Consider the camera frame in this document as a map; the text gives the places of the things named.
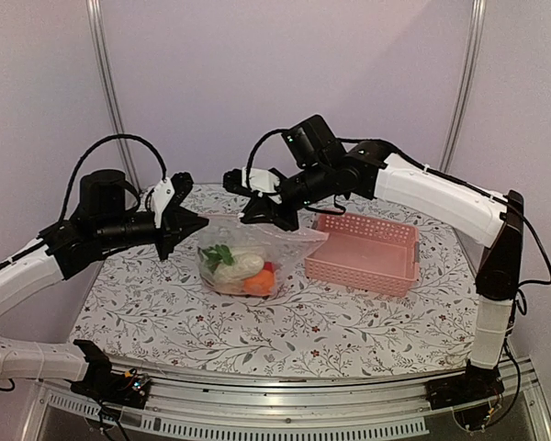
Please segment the white oblong vegetable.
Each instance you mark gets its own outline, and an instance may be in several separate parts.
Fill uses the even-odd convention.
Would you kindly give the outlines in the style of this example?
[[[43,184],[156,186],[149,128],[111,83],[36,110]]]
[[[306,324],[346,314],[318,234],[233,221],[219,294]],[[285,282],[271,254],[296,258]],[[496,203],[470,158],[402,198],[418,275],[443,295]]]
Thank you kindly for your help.
[[[229,284],[242,281],[252,275],[253,271],[243,266],[218,266],[213,278],[218,284]]]
[[[264,268],[264,259],[258,254],[238,254],[234,256],[233,266],[243,266],[253,271],[253,276]]]

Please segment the orange crinkled fruit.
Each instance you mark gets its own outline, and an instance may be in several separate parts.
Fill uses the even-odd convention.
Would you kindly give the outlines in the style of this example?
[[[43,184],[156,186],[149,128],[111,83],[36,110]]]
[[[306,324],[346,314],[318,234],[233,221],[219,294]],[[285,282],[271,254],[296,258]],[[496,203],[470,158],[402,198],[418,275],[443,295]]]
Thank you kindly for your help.
[[[276,285],[273,272],[263,269],[243,282],[243,291],[249,295],[265,296],[272,293]]]

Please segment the clear zip top bag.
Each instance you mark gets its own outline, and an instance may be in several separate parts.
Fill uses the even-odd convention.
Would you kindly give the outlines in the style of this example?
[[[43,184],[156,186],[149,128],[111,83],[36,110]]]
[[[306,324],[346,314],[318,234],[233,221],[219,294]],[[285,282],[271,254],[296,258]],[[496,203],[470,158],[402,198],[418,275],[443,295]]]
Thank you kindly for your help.
[[[274,296],[288,276],[304,259],[321,248],[329,234],[301,227],[294,232],[283,232],[268,224],[245,225],[235,215],[210,215],[209,224],[198,233],[197,269],[202,282],[216,293],[230,296]],[[275,287],[265,296],[249,295],[243,291],[243,282],[218,284],[213,275],[218,266],[209,266],[202,249],[215,244],[226,244],[233,257],[238,254],[258,254],[264,262],[276,265]]]

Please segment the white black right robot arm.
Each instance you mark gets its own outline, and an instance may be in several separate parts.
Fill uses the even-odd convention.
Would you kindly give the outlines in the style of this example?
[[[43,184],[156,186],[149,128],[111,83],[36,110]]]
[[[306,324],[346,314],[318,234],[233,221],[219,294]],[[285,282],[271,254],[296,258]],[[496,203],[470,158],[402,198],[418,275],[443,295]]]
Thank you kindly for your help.
[[[415,209],[446,223],[484,248],[475,287],[479,296],[476,331],[463,374],[426,383],[432,409],[486,400],[503,393],[498,364],[509,349],[514,300],[520,284],[523,252],[523,197],[511,191],[489,193],[420,164],[396,145],[380,139],[336,137],[324,118],[313,115],[279,135],[300,171],[285,177],[275,169],[253,166],[257,142],[240,172],[250,198],[240,219],[246,224],[269,223],[281,230],[298,229],[298,211],[325,198],[356,194]]]

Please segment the green leafy vegetable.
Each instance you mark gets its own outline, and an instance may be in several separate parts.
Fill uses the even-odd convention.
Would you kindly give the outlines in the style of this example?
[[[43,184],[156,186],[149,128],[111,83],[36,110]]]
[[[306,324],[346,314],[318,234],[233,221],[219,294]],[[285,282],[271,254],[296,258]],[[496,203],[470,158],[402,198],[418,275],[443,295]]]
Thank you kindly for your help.
[[[218,266],[219,264],[232,266],[234,264],[234,257],[231,253],[231,249],[226,244],[215,244],[203,248],[202,254],[205,256],[209,266]]]

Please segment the white oblong vegetable front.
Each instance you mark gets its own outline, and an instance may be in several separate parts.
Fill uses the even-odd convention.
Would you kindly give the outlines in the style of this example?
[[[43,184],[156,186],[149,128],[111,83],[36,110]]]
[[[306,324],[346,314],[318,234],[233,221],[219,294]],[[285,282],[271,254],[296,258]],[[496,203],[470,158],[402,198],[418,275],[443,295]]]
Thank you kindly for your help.
[[[213,278],[218,284],[229,284],[242,281],[252,275],[253,271],[243,266],[218,266]]]

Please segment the red crinkled fruit front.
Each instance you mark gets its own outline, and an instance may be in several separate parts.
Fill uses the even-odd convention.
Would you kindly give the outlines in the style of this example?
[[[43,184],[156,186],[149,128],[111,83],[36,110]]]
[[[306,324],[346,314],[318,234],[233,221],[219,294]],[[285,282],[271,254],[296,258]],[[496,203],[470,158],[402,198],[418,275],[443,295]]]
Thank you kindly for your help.
[[[276,265],[272,262],[265,262],[263,271],[274,274],[276,272]]]

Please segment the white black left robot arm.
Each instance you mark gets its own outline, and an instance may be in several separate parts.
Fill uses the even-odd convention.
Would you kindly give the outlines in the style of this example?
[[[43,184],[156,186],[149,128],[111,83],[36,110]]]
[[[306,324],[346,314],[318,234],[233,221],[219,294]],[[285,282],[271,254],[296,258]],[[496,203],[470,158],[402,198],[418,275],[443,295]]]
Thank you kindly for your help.
[[[208,225],[208,219],[182,205],[193,185],[188,172],[177,173],[142,197],[120,170],[84,176],[73,214],[0,263],[0,318],[131,248],[151,245],[160,260],[167,260],[178,244]],[[49,344],[0,335],[0,382],[15,379],[64,380],[73,393],[98,404],[135,409],[145,407],[151,388],[148,376],[136,368],[115,372],[107,354],[90,340]]]

